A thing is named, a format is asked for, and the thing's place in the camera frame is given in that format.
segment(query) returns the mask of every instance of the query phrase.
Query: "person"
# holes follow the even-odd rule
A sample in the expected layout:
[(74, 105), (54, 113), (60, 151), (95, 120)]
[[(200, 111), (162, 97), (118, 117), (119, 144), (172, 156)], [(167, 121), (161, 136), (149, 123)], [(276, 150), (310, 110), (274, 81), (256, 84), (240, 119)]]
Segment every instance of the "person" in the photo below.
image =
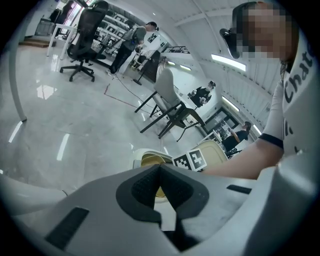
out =
[(216, 83), (210, 81), (207, 87), (199, 87), (196, 90), (193, 90), (190, 99), (198, 108), (204, 104), (207, 104), (211, 99), (210, 92), (215, 88), (215, 86)]
[(234, 132), (232, 129), (229, 129), (231, 136), (225, 138), (221, 142), (222, 149), (225, 152), (228, 152), (234, 149), (243, 140), (247, 141), (250, 129), (251, 129), (251, 123), (249, 121), (244, 122), (244, 125), (241, 127), (240, 131)]
[(145, 40), (145, 35), (147, 32), (154, 32), (157, 29), (157, 24), (153, 21), (147, 23), (144, 26), (138, 26), (136, 29), (129, 30), (124, 36), (124, 42), (118, 49), (118, 53), (109, 70), (106, 72), (109, 76), (117, 79), (115, 73), (120, 69), (120, 67), (129, 58), (131, 53), (137, 48), (138, 45), (143, 45)]
[[(73, 0), (69, 0), (65, 6), (62, 8), (62, 12), (61, 14), (56, 18), (56, 24), (63, 24), (65, 23), (67, 17), (68, 17), (68, 14), (70, 12), (70, 10), (72, 10), (72, 5), (74, 4), (74, 1)], [(56, 34), (55, 36), (58, 36), (61, 32), (61, 28), (58, 28), (57, 31), (56, 31)]]
[(283, 155), (319, 148), (319, 63), (293, 18), (278, 5), (247, 2), (233, 9), (232, 28), (222, 29), (220, 34), (235, 59), (241, 50), (237, 40), (242, 49), (280, 59), (281, 80), (260, 137), (232, 159), (204, 173), (257, 179)]

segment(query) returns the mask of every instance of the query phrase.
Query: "black pants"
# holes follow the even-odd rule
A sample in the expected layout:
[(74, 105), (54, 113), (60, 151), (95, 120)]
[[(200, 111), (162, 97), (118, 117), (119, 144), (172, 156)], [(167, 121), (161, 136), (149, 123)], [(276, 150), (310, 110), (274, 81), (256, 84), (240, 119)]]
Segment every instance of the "black pants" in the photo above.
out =
[(128, 49), (123, 44), (121, 44), (118, 50), (118, 53), (115, 56), (115, 60), (109, 67), (111, 74), (116, 73), (131, 54), (132, 54), (132, 50)]

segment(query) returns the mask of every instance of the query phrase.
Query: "vr headset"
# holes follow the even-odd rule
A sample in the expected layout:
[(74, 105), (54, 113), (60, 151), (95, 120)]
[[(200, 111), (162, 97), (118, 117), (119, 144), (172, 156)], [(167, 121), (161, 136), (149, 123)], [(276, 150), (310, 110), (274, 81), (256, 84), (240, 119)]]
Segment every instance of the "vr headset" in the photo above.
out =
[(232, 58), (238, 59), (240, 57), (240, 51), (237, 48), (237, 40), (239, 37), (241, 40), (243, 39), (242, 34), (242, 26), (243, 26), (243, 12), (244, 10), (248, 9), (251, 6), (254, 6), (257, 2), (246, 2), (243, 4), (238, 5), (232, 11), (232, 23), (231, 28), (220, 29), (220, 35), (222, 36), (224, 42), (228, 47), (228, 51)]

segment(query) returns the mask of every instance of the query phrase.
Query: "black shirt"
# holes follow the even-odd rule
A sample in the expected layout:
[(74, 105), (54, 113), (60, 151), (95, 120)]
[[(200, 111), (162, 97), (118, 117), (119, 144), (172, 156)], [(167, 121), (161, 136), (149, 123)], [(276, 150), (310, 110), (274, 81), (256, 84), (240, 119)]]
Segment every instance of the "black shirt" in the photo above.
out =
[[(237, 131), (235, 134), (238, 136), (240, 142), (248, 139), (248, 132), (246, 130)], [(231, 135), (223, 140), (222, 144), (224, 145), (226, 151), (230, 151), (234, 149), (239, 143), (236, 141), (236, 138)]]
[(201, 107), (202, 103), (200, 102), (200, 98), (205, 98), (205, 100), (208, 102), (211, 99), (211, 95), (209, 96), (209, 94), (210, 94), (209, 90), (207, 90), (204, 87), (199, 87), (196, 89), (195, 95), (190, 99), (194, 102), (194, 104), (197, 107)]

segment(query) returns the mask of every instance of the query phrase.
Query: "shoe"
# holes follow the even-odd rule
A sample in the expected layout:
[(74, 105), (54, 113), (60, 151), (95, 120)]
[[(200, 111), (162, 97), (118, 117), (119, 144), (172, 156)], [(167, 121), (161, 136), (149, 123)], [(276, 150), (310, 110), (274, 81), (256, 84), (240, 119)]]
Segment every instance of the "shoe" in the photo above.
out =
[(109, 77), (112, 77), (113, 79), (117, 79), (117, 80), (118, 80), (118, 78), (116, 77), (116, 75), (115, 75), (115, 74), (112, 74), (112, 73), (110, 72), (110, 70), (106, 69), (105, 72), (106, 72), (106, 74), (107, 74)]

